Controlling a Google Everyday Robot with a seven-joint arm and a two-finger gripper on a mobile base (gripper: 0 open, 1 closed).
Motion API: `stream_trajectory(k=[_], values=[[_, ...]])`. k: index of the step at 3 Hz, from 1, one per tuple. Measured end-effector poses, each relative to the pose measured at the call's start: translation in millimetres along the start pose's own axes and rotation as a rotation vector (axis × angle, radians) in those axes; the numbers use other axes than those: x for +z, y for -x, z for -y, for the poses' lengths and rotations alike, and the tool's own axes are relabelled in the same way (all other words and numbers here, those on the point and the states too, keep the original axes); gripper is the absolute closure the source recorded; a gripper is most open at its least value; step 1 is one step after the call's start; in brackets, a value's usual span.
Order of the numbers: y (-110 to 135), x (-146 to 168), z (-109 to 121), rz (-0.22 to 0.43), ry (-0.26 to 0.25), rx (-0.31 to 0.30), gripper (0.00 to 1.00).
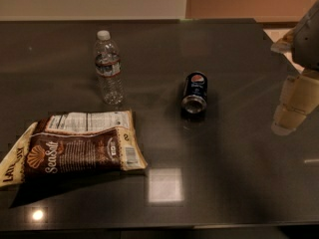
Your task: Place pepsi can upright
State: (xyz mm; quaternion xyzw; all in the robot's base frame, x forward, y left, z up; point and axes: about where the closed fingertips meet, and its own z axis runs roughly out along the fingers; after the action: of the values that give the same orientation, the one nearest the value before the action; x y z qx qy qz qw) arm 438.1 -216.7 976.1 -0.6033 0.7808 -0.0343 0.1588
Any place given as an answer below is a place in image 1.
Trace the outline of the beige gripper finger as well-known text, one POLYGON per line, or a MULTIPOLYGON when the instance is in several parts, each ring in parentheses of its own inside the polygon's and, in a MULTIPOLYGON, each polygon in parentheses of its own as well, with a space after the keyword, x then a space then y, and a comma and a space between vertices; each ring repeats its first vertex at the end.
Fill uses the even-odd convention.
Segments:
POLYGON ((279 102, 271 129, 277 135, 288 135, 319 106, 319 72, 304 69, 296 77, 288 76, 279 102))
POLYGON ((294 30, 291 29, 271 45, 271 51, 275 53, 284 54, 291 52, 293 48, 294 30))

